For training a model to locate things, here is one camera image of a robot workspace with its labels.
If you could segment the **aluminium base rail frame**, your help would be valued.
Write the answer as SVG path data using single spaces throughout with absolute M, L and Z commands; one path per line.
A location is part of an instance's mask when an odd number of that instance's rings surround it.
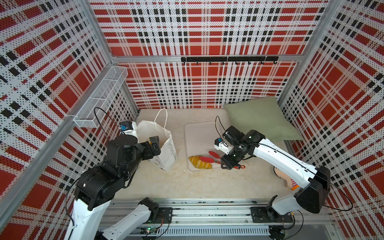
M 341 240 L 333 215 L 294 211 L 273 220 L 264 199 L 155 199 L 166 215 L 143 224 L 129 240 Z M 156 227 L 156 234 L 140 229 Z

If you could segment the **small plush doll toy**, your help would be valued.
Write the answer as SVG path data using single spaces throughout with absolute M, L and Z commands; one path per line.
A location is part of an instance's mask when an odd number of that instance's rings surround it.
M 300 187 L 293 179 L 291 179 L 288 175 L 286 175 L 276 167 L 274 167 L 274 173 L 277 177 L 283 179 L 286 182 L 286 187 L 291 189 L 292 191 Z

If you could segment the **green cushion pillow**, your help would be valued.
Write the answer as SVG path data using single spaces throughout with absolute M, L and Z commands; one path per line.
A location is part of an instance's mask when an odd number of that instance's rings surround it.
M 231 125 L 246 134 L 256 130 L 272 142 L 302 140 L 298 130 L 286 120 L 272 96 L 225 105 Z

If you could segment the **black wall hook rail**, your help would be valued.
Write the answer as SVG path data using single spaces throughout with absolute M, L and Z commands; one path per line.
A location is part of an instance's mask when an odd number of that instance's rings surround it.
M 256 56 L 256 57 L 181 57 L 182 63 L 226 63 L 226 62 L 273 62 L 279 60 L 278 56 Z

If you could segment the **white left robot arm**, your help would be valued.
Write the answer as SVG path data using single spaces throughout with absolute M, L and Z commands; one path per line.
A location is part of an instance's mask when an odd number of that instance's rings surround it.
M 161 153 L 159 137 L 139 143 L 133 135 L 119 135 L 107 144 L 104 160 L 88 169 L 76 180 L 73 212 L 66 240 L 123 240 L 147 221 L 155 221 L 159 204 L 149 197 L 111 227 L 100 230 L 103 215 L 115 197 L 132 183 L 139 164 Z

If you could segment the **red silicone metal tongs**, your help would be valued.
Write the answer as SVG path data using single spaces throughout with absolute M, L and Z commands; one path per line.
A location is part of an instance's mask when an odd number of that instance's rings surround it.
M 209 151 L 209 155 L 210 155 L 209 157 L 200 157 L 200 160 L 205 163 L 210 163 L 210 164 L 215 163 L 225 168 L 227 167 L 225 164 L 222 163 L 221 156 L 218 153 Z

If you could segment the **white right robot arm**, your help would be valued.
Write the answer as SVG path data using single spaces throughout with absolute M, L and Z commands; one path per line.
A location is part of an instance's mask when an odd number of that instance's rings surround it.
M 243 134 L 231 126 L 215 140 L 215 149 L 224 153 L 221 157 L 222 169 L 238 167 L 245 155 L 250 155 L 273 165 L 299 186 L 290 195 L 271 198 L 266 214 L 273 220 L 298 210 L 318 214 L 331 190 L 330 170 L 314 167 L 293 157 L 256 130 Z

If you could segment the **striped croissant bread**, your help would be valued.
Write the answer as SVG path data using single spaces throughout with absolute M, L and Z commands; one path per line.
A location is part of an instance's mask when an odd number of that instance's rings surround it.
M 210 163 L 206 163 L 201 161 L 201 156 L 191 156 L 189 157 L 189 161 L 196 169 L 211 169 L 212 165 Z

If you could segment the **green circuit board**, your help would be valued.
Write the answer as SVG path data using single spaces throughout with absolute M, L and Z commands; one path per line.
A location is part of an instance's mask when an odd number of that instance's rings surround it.
M 156 227 L 145 227 L 140 229 L 141 235 L 151 235 L 156 234 L 158 229 Z

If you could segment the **beige plastic tray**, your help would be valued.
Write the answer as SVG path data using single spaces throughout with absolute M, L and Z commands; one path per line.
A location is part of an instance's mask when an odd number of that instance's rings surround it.
M 210 155 L 209 152 L 215 152 L 220 157 L 225 154 L 222 151 L 215 149 L 215 140 L 219 137 L 215 128 L 215 122 L 187 124 L 184 127 L 184 131 L 187 166 L 191 172 L 203 171 L 203 169 L 195 168 L 190 162 L 189 157 L 202 156 L 219 160 Z

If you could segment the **white paper gift bag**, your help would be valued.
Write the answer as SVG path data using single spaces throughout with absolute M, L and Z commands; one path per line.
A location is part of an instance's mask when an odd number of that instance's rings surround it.
M 149 162 L 166 172 L 168 172 L 178 160 L 172 133 L 166 129 L 167 120 L 167 110 L 161 109 L 153 121 L 141 121 L 138 124 L 138 137 L 140 142 L 150 142 L 150 137 L 159 137 L 161 152 L 157 156 L 150 157 Z

